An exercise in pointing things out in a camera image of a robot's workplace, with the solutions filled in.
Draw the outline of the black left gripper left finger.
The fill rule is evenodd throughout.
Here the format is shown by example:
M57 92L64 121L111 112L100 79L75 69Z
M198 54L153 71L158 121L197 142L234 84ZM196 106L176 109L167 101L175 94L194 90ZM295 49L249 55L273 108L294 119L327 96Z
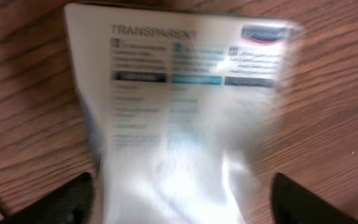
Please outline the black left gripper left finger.
M93 201L93 179L84 172L0 224L87 224Z

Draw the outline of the white Hansaplast plaster box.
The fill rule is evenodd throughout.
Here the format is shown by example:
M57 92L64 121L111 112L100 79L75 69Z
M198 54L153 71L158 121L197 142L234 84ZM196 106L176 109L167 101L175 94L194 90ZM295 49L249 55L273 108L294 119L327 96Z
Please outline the white Hansaplast plaster box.
M302 27L95 3L64 8L103 223L242 223L238 197Z

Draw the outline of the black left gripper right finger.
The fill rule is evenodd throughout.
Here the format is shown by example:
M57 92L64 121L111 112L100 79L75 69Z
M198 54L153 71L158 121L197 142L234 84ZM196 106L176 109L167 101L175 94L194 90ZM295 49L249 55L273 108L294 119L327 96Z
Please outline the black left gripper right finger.
M358 224L282 173L273 178L270 206L275 224Z

